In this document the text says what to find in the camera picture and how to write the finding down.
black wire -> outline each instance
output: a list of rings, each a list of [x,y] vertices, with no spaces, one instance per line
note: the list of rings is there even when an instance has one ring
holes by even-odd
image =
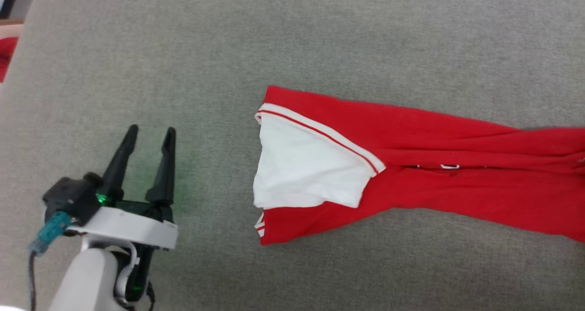
[[[29,255],[29,291],[31,292],[31,311],[36,310],[35,256],[35,251],[31,252]]]
[[[146,286],[146,295],[150,299],[150,309],[148,311],[154,310],[154,303],[156,302],[156,298],[154,298],[154,288],[152,288],[152,284],[150,280],[148,281],[148,286]]]

red cloth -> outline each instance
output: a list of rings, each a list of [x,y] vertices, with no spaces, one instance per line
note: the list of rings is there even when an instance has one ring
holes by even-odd
[[[18,37],[9,37],[0,40],[0,82],[4,82],[12,54],[16,49]]]
[[[261,244],[324,232],[393,207],[428,208],[585,242],[585,128],[518,130],[418,109],[275,86],[265,103],[296,111],[367,149],[386,170],[357,209],[265,210]],[[442,169],[441,164],[459,165]]]

white stripe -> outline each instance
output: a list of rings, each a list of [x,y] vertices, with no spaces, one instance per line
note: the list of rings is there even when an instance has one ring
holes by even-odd
[[[316,130],[323,132],[324,134],[327,134],[328,136],[330,136],[334,140],[340,142],[341,144],[343,144],[347,148],[351,149],[355,153],[362,155],[363,157],[368,159],[368,161],[370,161],[370,163],[372,163],[374,165],[374,167],[376,168],[376,171],[378,171],[378,173],[384,171],[384,169],[386,168],[386,165],[384,165],[384,163],[382,163],[382,161],[380,159],[378,159],[378,157],[376,157],[373,153],[371,153],[370,151],[367,151],[366,149],[360,147],[359,145],[351,142],[348,138],[346,138],[345,136],[343,136],[342,134],[340,134],[339,132],[337,132],[336,130],[332,129],[329,126],[323,125],[320,122],[309,119],[309,118],[307,118],[307,117],[305,117],[297,112],[294,112],[294,111],[287,109],[285,107],[281,107],[280,105],[274,105],[272,103],[264,103],[262,105],[262,107],[260,107],[260,110],[261,111],[272,111],[275,113],[279,113],[280,115],[284,115],[284,116],[287,116],[291,119],[297,120],[298,122],[302,122],[303,124],[305,124],[307,126],[315,128]],[[261,116],[263,116],[263,115],[271,115],[271,114],[270,113],[263,114],[263,113],[259,112],[255,115],[256,120],[258,122],[261,122]],[[305,130],[305,131],[310,132],[312,134],[316,133],[316,131],[311,130],[310,128],[307,128],[303,125],[299,125],[296,122],[291,122],[291,124],[294,124],[295,126],[300,128],[301,130]],[[362,157],[358,157],[358,158],[362,162],[364,162],[366,165],[370,166],[370,164],[367,163],[367,161],[365,159],[363,159]]]
[[[264,219],[264,212],[262,212],[262,215],[260,215],[260,218],[258,219],[258,221],[256,222],[256,224],[262,222],[262,219]]]
[[[447,166],[447,165],[441,165],[442,169],[459,169],[459,165],[455,165],[455,166]]]

